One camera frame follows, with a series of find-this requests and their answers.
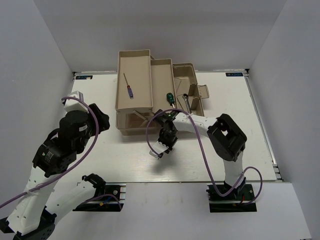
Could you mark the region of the red blue handle screwdriver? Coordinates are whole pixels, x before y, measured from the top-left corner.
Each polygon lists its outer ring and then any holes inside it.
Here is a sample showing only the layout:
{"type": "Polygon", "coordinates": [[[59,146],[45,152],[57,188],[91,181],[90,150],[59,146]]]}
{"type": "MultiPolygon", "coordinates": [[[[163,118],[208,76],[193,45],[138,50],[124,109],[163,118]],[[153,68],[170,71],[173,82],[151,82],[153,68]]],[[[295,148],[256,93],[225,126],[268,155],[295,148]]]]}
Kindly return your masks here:
{"type": "Polygon", "coordinates": [[[133,91],[132,91],[131,86],[130,86],[129,83],[128,83],[126,74],[123,73],[123,76],[124,76],[124,79],[125,79],[125,82],[126,82],[126,87],[127,87],[127,92],[128,92],[129,98],[130,98],[130,99],[133,99],[133,98],[134,98],[134,94],[133,94],[133,91]]]}

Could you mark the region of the green stubby screwdriver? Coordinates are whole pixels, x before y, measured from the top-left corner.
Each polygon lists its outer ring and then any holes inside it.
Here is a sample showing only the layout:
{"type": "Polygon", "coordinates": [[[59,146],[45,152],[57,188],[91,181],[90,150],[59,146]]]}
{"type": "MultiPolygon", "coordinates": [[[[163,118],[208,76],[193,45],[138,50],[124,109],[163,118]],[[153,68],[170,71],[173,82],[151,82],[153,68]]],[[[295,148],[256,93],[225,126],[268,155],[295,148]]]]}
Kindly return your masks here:
{"type": "Polygon", "coordinates": [[[171,92],[168,92],[166,94],[166,99],[169,103],[170,106],[172,106],[172,108],[174,109],[175,108],[175,98],[174,98],[174,95],[171,93],[171,92]]]}

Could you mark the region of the large silver ratchet wrench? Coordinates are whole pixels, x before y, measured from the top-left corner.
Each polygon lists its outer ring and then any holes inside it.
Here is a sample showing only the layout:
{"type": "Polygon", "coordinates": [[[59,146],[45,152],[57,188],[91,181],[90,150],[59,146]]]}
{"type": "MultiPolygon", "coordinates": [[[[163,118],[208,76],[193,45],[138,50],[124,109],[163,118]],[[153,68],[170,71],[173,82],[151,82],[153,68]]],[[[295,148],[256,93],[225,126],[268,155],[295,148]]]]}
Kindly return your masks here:
{"type": "Polygon", "coordinates": [[[189,114],[191,114],[191,113],[192,113],[192,110],[191,110],[191,106],[190,106],[190,103],[189,103],[189,96],[188,96],[188,94],[184,93],[184,94],[182,95],[182,98],[183,98],[183,100],[184,100],[184,102],[185,102],[187,112],[188,112],[189,114]]]}

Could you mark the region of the beige plastic toolbox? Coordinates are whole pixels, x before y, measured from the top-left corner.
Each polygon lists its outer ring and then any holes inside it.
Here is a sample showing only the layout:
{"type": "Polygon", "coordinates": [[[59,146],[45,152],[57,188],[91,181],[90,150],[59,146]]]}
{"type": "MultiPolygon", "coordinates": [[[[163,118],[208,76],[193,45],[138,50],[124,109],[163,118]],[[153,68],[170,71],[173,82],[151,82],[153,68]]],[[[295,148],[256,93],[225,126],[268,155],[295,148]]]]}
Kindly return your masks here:
{"type": "Polygon", "coordinates": [[[148,49],[118,53],[116,128],[123,136],[145,134],[148,121],[158,110],[172,108],[167,93],[173,94],[175,108],[184,111],[187,108],[183,94],[188,94],[192,113],[204,116],[203,100],[210,94],[206,85],[198,83],[192,63],[155,59],[148,49]],[[133,99],[128,95],[123,73],[133,91],[133,99]]]}

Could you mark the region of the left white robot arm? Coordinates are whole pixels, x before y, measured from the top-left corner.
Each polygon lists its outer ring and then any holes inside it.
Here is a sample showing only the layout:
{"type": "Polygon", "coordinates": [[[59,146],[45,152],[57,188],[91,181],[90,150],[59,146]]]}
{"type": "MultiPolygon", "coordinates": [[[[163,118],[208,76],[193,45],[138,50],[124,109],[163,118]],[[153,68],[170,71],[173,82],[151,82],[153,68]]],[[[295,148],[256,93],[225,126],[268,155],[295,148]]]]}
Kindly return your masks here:
{"type": "Polygon", "coordinates": [[[66,110],[59,127],[49,133],[38,148],[30,177],[13,212],[0,221],[3,233],[15,233],[16,240],[46,240],[57,223],[78,205],[90,199],[105,196],[105,181],[92,173],[84,176],[78,186],[48,204],[57,181],[77,167],[90,149],[85,149],[90,138],[97,141],[98,135],[110,128],[109,116],[96,104],[81,102],[66,110]]]}

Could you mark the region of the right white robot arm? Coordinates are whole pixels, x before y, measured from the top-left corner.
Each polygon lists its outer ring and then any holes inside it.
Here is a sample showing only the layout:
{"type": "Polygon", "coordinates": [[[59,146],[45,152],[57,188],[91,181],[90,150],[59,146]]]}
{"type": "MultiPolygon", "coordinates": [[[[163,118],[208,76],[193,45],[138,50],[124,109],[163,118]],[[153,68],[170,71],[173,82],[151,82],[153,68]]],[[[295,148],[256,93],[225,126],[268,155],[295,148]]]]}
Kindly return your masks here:
{"type": "Polygon", "coordinates": [[[204,117],[173,110],[168,113],[159,110],[154,120],[161,125],[157,142],[150,145],[149,154],[161,158],[169,153],[177,142],[178,132],[194,133],[197,137],[209,138],[216,154],[223,160],[225,193],[213,188],[221,197],[236,200],[244,193],[246,178],[243,169],[243,152],[247,137],[228,115],[223,113],[217,118],[204,117]]]}

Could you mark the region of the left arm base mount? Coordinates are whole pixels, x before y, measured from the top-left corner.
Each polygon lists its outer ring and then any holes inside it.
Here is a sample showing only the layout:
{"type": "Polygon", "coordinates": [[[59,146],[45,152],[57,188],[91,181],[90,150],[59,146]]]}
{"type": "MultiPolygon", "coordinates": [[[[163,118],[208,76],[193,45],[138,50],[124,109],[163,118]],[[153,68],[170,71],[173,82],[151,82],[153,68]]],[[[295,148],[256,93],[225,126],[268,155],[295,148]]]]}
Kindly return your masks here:
{"type": "Polygon", "coordinates": [[[125,183],[107,183],[94,194],[94,200],[85,202],[73,209],[73,212],[120,212],[126,198],[125,183]]]}

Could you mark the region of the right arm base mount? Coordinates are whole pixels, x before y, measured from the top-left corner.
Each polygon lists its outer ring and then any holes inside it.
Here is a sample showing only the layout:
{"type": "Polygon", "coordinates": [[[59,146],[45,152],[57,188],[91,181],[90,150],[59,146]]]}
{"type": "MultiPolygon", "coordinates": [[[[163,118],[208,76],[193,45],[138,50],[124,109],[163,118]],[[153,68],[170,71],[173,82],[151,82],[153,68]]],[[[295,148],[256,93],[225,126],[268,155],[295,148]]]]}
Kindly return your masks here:
{"type": "Polygon", "coordinates": [[[251,184],[245,184],[237,195],[230,193],[228,196],[222,197],[217,194],[212,184],[207,185],[206,192],[211,213],[257,212],[254,189],[251,184]]]}

